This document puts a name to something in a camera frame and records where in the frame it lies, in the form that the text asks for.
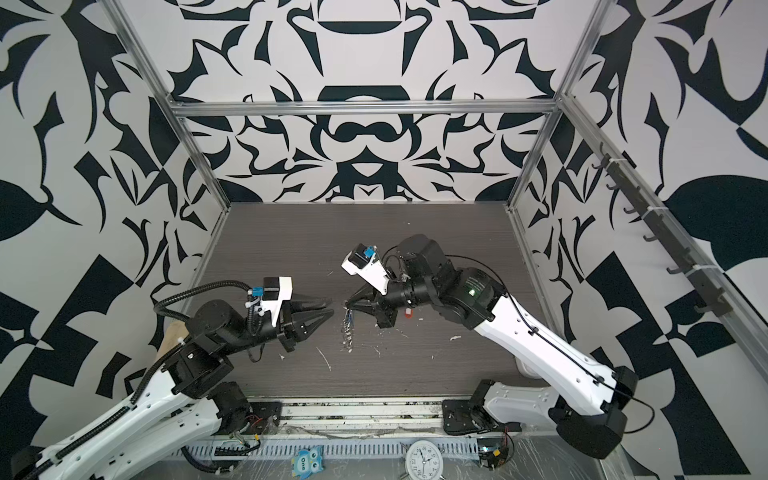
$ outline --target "clock face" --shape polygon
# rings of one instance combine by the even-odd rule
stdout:
[[[442,475],[442,454],[437,445],[418,440],[406,453],[406,470],[415,480],[436,480]]]

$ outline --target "wood grain surface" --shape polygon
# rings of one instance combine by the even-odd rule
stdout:
[[[260,286],[265,276],[291,276],[295,293],[333,298],[336,312],[294,352],[271,342],[259,363],[251,363],[245,352],[233,355],[235,370],[226,379],[237,381],[247,396],[277,397],[469,395],[481,379],[543,385],[520,376],[514,357],[499,345],[428,306],[416,309],[411,319],[401,312],[394,329],[378,329],[372,317],[356,313],[353,350],[343,348],[341,305],[362,284],[341,268],[345,255],[358,243],[383,253],[415,233],[437,240],[445,253],[487,263],[520,303],[541,317],[500,203],[234,204],[202,282]],[[235,289],[199,295],[191,312],[215,298],[244,314],[243,291]]]

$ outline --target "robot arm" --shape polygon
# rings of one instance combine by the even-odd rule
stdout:
[[[394,326],[399,307],[431,305],[447,320],[498,343],[547,380],[559,394],[547,414],[574,447],[598,458],[613,450],[626,426],[621,410],[634,394],[634,372],[611,369],[579,352],[485,271],[454,268],[440,246],[424,235],[402,241],[396,255],[404,273],[401,280],[384,267],[386,259],[379,259],[375,248],[358,245],[349,253],[343,268],[369,285],[347,300],[347,308],[373,315],[379,327],[387,328]],[[497,421],[514,420],[485,408]]]
[[[259,316],[258,327],[223,300],[205,303],[192,318],[164,308],[220,286],[249,288],[218,282],[159,302],[156,311],[185,319],[190,335],[147,370],[130,397],[90,425],[40,452],[30,447],[14,455],[14,478],[124,480],[195,439],[247,426],[250,404],[240,387],[220,383],[233,368],[227,356],[274,339],[291,352],[333,311],[328,299],[293,294],[287,276],[265,278],[264,288],[255,289],[248,308],[249,317]]]

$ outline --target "patterned backdrop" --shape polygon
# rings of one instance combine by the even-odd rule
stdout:
[[[299,101],[551,98],[594,0],[123,3],[177,100]]]
[[[0,478],[132,392],[220,208],[94,0],[0,7]]]
[[[765,285],[768,4],[620,0],[575,89],[745,297]],[[521,199],[568,341],[640,376],[657,408],[622,442],[638,478],[764,478],[768,387],[564,119]],[[631,402],[628,429],[648,409]]]
[[[191,118],[232,201],[506,200],[543,114]]]

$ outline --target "owl toy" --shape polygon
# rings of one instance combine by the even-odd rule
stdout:
[[[323,447],[315,447],[311,450],[299,450],[291,463],[291,475],[305,480],[313,473],[323,471]]]

